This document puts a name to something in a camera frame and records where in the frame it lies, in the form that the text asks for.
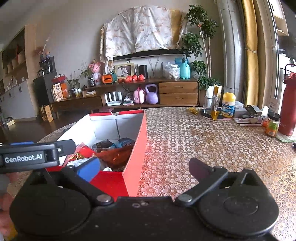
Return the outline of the person's left hand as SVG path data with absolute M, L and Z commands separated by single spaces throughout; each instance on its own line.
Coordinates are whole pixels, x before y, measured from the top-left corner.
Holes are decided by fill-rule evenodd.
M 1 240 L 13 240 L 17 235 L 10 217 L 10 207 L 23 185 L 23 174 L 1 174 Z

